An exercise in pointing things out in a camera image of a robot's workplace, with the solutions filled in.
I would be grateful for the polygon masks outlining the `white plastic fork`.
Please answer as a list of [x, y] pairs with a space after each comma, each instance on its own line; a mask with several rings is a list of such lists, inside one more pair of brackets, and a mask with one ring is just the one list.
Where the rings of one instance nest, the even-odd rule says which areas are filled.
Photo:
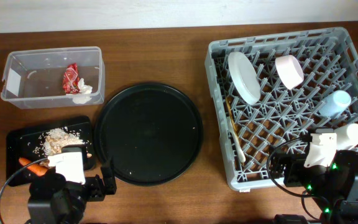
[[239, 143], [237, 134], [236, 134], [236, 132], [234, 130], [234, 126], [232, 124], [232, 119], [231, 119], [230, 116], [227, 117], [227, 126], [228, 126], [228, 130], [231, 132], [231, 135], [233, 137], [234, 144], [235, 144], [235, 147], [236, 147], [237, 156], [238, 156], [240, 162], [242, 164], [244, 164], [245, 161], [246, 161], [246, 157], [244, 155], [244, 152], [242, 151], [241, 145]]

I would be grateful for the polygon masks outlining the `blue plastic cup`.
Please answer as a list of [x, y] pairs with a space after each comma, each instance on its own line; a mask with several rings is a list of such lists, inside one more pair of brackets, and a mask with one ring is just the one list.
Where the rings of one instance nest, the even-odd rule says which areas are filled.
[[346, 91], [337, 90], [325, 97], [323, 106], [318, 110], [321, 116], [328, 118], [338, 117], [351, 103], [351, 96]]

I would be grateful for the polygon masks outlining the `red snack wrapper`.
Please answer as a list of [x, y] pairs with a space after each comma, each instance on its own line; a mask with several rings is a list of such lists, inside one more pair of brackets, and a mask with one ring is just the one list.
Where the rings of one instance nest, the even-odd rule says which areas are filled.
[[63, 75], [63, 90], [66, 94], [77, 94], [80, 89], [78, 82], [80, 80], [78, 66], [73, 63], [67, 67]]

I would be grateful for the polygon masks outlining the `orange carrot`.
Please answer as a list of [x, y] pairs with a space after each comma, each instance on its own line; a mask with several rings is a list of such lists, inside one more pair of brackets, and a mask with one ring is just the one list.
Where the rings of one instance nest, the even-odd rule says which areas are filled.
[[[30, 164], [31, 161], [26, 159], [26, 158], [20, 157], [19, 158], [19, 163], [22, 166], [26, 166], [26, 165]], [[41, 165], [38, 165], [38, 164], [31, 165], [31, 166], [27, 167], [27, 169], [30, 170], [36, 176], [39, 176], [39, 177], [45, 175], [47, 173], [47, 171], [48, 171], [47, 167], [41, 166]]]

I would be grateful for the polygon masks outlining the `grey plate with food scraps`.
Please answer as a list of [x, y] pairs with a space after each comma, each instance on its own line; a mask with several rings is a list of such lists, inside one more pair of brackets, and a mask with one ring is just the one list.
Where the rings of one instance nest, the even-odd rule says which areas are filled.
[[240, 97], [249, 105], [256, 104], [261, 95], [260, 83], [250, 60], [241, 52], [228, 56], [229, 73]]

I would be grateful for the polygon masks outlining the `cream paper cup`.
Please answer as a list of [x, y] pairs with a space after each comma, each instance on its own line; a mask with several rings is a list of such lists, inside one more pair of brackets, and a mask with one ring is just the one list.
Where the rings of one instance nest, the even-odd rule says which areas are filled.
[[350, 150], [358, 145], [358, 124], [352, 123], [334, 130], [337, 135], [337, 150]]

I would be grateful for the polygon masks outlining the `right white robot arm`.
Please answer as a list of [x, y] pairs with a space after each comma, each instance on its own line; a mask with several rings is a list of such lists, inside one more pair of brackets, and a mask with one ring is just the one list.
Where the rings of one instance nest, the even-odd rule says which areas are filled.
[[282, 191], [312, 199], [320, 223], [358, 223], [358, 152], [338, 151], [327, 167], [305, 167], [304, 154], [273, 152], [267, 162], [269, 178]]

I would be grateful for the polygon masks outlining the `wooden chopstick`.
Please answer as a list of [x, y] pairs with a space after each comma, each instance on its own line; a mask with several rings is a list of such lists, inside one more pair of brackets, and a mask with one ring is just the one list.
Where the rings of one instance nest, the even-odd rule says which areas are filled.
[[234, 117], [232, 115], [232, 110], [231, 110], [231, 106], [230, 106], [230, 102], [229, 102], [228, 98], [225, 99], [225, 102], [226, 102], [227, 110], [229, 113], [229, 119], [230, 119], [230, 122], [231, 122], [233, 130], [234, 130], [234, 135], [236, 136], [236, 139], [238, 140], [237, 128], [234, 123]]

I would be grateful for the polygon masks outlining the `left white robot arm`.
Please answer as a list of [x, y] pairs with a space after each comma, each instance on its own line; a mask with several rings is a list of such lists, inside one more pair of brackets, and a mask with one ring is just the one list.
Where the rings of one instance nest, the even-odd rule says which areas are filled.
[[48, 171], [34, 180], [27, 203], [29, 223], [79, 223], [88, 202], [102, 202], [117, 190], [112, 161], [101, 166], [102, 176], [87, 177], [85, 184], [67, 181]]

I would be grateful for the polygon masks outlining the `pink saucer bowl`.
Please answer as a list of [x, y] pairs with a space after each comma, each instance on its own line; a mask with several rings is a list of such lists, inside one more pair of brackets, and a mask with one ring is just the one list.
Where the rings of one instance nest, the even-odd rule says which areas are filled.
[[278, 76], [284, 86], [292, 90], [304, 80], [304, 74], [299, 61], [293, 55], [281, 56], [275, 59]]

